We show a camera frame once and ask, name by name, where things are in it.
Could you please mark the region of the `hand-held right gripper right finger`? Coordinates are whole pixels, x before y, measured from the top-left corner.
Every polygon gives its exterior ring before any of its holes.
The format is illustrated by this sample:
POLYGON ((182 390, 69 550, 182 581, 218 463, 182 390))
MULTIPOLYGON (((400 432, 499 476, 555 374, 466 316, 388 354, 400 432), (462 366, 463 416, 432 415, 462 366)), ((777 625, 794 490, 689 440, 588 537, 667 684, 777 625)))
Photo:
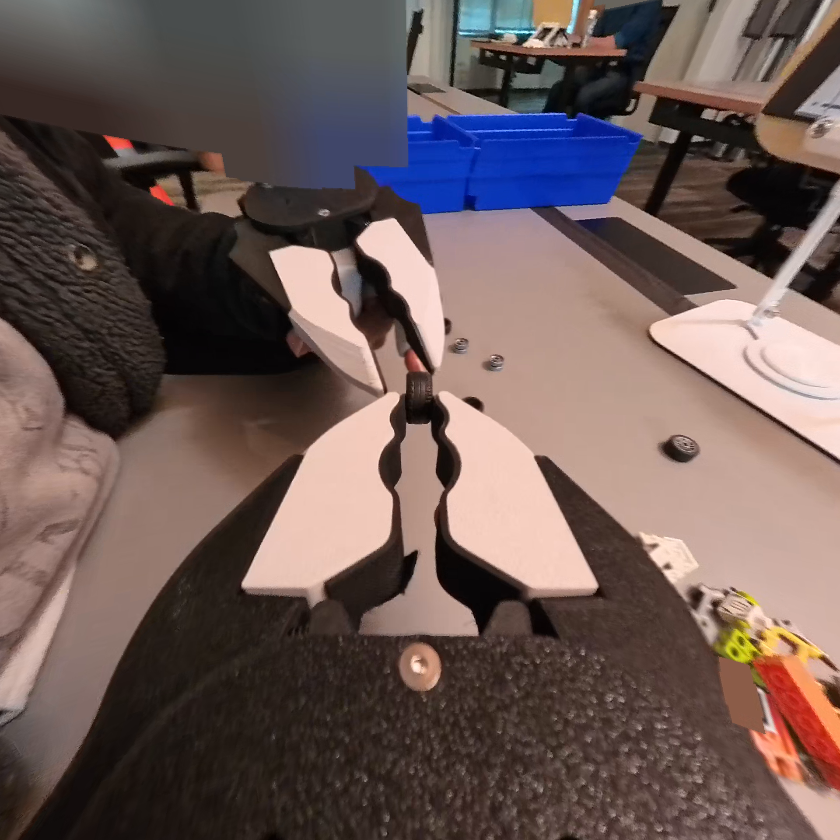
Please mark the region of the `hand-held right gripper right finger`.
POLYGON ((436 572, 455 599, 588 596, 598 583, 536 455, 496 420, 439 392, 432 431, 436 572))

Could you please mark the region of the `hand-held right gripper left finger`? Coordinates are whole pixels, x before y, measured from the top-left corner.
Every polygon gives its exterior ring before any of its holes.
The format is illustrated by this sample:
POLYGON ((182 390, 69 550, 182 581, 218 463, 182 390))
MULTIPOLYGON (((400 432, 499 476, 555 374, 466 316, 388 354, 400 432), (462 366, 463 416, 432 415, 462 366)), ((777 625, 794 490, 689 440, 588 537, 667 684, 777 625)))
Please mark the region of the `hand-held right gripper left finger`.
POLYGON ((339 600, 376 560, 403 561, 400 501, 404 397, 388 392, 318 438, 242 580, 250 595, 339 600))

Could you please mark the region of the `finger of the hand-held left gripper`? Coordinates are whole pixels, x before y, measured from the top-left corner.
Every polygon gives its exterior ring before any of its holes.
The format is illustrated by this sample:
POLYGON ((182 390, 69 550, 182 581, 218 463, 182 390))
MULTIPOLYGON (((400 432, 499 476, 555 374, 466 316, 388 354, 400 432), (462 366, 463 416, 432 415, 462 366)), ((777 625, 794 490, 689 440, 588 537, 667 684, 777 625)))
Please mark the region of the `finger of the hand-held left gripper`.
POLYGON ((354 250, 362 277, 402 334, 401 353, 414 352, 426 372, 437 372, 444 358, 444 307, 424 220, 372 220, 354 250))
POLYGON ((350 303, 334 285, 329 252, 290 245, 269 252, 289 303, 289 320, 309 349, 336 374, 375 397, 386 387, 373 350, 354 322, 350 303))

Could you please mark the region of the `person's left forearm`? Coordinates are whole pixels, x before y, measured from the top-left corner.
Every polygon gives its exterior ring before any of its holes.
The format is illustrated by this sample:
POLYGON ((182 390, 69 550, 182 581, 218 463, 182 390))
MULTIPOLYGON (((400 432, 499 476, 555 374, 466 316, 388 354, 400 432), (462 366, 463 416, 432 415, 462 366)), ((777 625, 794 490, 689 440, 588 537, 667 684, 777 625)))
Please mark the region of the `person's left forearm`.
POLYGON ((279 375, 310 366, 286 313, 230 258, 233 218, 171 206, 103 169, 98 200, 152 306, 173 375, 279 375))

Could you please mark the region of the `pile of lego pieces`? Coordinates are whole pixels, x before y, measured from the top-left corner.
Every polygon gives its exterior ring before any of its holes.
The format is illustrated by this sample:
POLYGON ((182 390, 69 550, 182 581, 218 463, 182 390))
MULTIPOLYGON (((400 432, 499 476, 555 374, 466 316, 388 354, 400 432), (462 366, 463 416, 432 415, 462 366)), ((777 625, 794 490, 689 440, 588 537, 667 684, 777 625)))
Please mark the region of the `pile of lego pieces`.
POLYGON ((744 590, 697 583, 684 600, 717 658, 731 721, 750 730, 770 771, 838 791, 838 665, 744 590))

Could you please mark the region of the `person's left hand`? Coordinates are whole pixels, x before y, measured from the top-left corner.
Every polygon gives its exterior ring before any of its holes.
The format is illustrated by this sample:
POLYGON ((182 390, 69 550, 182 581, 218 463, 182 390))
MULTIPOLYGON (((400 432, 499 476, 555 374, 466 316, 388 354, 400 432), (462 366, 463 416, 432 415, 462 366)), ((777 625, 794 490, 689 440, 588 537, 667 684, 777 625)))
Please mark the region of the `person's left hand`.
MULTIPOLYGON (((377 298, 368 297, 363 300, 362 309, 355 318, 355 324, 362 331, 371 348, 380 350, 385 344, 387 334, 394 326, 394 321, 377 298)), ((312 347, 295 330, 287 334, 287 345, 298 359, 314 354, 312 347)), ((409 372, 427 372, 425 365, 411 349, 405 353, 404 363, 409 372)))

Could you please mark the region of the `blue plastic bin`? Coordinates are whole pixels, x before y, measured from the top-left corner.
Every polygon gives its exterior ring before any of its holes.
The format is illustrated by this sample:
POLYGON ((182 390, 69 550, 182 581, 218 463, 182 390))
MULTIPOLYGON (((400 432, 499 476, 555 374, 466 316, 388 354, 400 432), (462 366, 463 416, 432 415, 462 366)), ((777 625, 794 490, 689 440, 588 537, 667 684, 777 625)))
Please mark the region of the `blue plastic bin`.
POLYGON ((407 118, 407 164, 364 169, 379 186, 419 205, 425 214, 466 209, 467 186, 477 154, 476 141, 448 119, 407 118))
POLYGON ((643 140, 587 114, 453 115, 445 123, 473 153, 465 205, 475 211, 607 204, 643 140))

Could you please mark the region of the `orange traffic cone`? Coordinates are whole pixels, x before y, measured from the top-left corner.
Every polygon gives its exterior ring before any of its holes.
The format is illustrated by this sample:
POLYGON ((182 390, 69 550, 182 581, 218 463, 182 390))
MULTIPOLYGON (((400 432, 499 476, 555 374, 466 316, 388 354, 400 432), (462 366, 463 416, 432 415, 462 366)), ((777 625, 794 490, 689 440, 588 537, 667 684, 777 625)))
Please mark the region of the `orange traffic cone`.
MULTIPOLYGON (((127 159, 138 154, 146 154, 159 150, 154 145, 148 143, 107 134, 102 135, 100 139, 104 142, 104 146, 102 147, 104 151, 101 152, 101 156, 107 159, 127 159)), ((165 189, 159 185, 155 176, 147 174, 131 175, 129 182, 144 189, 163 203, 173 204, 172 199, 168 196, 165 189)))

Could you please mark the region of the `black table cover panel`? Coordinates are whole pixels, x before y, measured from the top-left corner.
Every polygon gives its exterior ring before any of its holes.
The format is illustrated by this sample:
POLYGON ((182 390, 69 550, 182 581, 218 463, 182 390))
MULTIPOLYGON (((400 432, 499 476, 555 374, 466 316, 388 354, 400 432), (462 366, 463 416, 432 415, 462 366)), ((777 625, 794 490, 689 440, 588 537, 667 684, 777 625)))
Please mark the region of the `black table cover panel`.
POLYGON ((577 223, 683 297, 736 289, 730 281, 620 217, 579 219, 577 223))

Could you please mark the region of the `white stand base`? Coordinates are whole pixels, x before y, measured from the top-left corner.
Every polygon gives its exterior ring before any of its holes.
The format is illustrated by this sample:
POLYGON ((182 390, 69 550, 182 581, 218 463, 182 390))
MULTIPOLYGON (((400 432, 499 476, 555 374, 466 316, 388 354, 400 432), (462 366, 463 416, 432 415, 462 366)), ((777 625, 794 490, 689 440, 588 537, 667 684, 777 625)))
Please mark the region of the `white stand base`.
POLYGON ((650 338, 835 460, 839 347, 780 316, 722 299, 659 320, 650 338))

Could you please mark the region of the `wooden desk black legs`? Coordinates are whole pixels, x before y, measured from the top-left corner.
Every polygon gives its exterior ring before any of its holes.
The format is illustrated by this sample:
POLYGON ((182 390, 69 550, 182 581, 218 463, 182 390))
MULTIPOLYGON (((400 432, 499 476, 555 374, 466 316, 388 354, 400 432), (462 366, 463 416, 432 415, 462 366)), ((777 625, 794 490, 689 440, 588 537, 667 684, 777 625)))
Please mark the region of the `wooden desk black legs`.
POLYGON ((566 46, 566 47, 527 47, 513 45, 498 40, 478 39, 470 40, 470 46, 479 51, 479 64, 502 71, 502 79, 498 90, 498 105, 508 108, 512 90, 512 81, 517 73, 538 75, 543 64, 548 61, 563 68, 561 78, 561 109, 569 107, 574 99, 574 73, 576 67, 596 65, 608 60, 619 60, 625 57, 624 49, 606 48, 600 46, 566 46))
POLYGON ((641 80, 634 86, 638 98, 654 99, 649 123, 676 132, 644 205, 646 214, 654 217, 659 214, 693 139, 750 153, 762 152, 755 122, 770 88, 769 82, 743 80, 641 80))

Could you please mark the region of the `grey printed sweatshirt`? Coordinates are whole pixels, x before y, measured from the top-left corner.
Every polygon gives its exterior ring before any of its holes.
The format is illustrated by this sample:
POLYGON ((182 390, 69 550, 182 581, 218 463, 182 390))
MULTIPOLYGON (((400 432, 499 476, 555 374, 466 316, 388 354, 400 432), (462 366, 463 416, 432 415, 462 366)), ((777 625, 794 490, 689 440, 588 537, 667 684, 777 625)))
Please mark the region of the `grey printed sweatshirt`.
POLYGON ((2 322, 2 726, 27 705, 118 469, 116 444, 68 413, 45 360, 2 322))

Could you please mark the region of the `metal stand rod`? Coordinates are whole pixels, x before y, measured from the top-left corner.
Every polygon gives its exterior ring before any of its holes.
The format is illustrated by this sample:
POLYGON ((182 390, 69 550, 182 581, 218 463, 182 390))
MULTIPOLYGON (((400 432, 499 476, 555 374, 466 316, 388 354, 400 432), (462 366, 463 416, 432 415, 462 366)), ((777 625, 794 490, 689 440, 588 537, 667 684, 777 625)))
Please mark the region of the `metal stand rod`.
POLYGON ((839 182, 832 187, 825 204, 807 228, 799 244, 790 252, 776 273, 773 283, 761 299, 752 316, 746 321, 747 329, 757 335, 763 324, 776 317, 779 304, 805 263, 821 244, 839 217, 839 182))

